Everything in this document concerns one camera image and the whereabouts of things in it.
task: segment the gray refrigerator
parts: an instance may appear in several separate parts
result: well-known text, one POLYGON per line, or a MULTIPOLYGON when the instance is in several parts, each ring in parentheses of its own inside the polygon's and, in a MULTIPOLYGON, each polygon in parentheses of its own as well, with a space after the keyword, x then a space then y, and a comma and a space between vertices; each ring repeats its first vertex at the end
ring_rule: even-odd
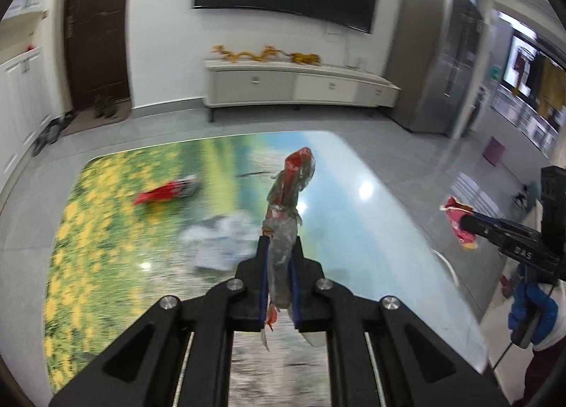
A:
POLYGON ((410 131, 450 133, 482 26, 469 0, 402 0, 385 74, 402 89, 391 118, 410 131))

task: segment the silver bolt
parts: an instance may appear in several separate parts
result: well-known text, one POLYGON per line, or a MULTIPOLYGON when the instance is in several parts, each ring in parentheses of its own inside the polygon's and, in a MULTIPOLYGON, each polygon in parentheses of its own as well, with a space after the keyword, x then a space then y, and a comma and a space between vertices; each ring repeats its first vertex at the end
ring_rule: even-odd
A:
POLYGON ((162 299, 159 300, 159 306, 164 310, 170 310, 171 308, 177 306, 177 297, 174 296, 162 297, 162 299))
POLYGON ((244 282, 241 279, 233 278, 226 283, 226 287, 230 290, 240 290, 244 287, 244 282))
POLYGON ((316 282, 316 287, 318 287, 320 290, 328 290, 329 288, 332 288, 332 286, 332 281, 328 278, 320 278, 316 282))
POLYGON ((387 296, 381 302, 386 310, 397 310, 401 306, 401 302, 397 297, 387 296))

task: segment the doorway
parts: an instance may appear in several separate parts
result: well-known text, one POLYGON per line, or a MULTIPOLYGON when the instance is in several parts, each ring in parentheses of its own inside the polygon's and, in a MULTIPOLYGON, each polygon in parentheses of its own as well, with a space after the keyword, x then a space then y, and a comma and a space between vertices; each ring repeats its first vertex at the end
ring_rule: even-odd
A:
POLYGON ((126 0, 65 0, 64 51, 73 108, 129 99, 126 0))

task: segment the gloved hand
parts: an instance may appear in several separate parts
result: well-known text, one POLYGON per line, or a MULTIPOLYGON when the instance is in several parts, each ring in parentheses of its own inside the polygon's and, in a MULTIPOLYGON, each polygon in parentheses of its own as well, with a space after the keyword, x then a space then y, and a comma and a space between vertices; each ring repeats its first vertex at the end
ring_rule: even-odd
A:
POLYGON ((508 318, 508 327, 512 331, 517 330, 519 322, 526 316, 527 298, 542 308, 541 320, 531 338, 533 345, 539 344, 553 331, 558 318, 558 305, 547 293, 538 287, 536 282, 520 282, 515 288, 513 297, 515 302, 511 307, 511 313, 509 313, 508 318))

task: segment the white tv cabinet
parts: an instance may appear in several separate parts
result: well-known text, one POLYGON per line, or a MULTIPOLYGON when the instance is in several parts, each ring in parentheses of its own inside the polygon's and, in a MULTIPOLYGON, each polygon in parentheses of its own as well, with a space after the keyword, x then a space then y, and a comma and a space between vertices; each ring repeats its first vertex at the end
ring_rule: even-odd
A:
POLYGON ((208 94, 204 105, 214 121, 214 108, 262 104, 332 104, 393 107, 400 88, 366 71, 334 65, 291 62, 206 60, 208 94))

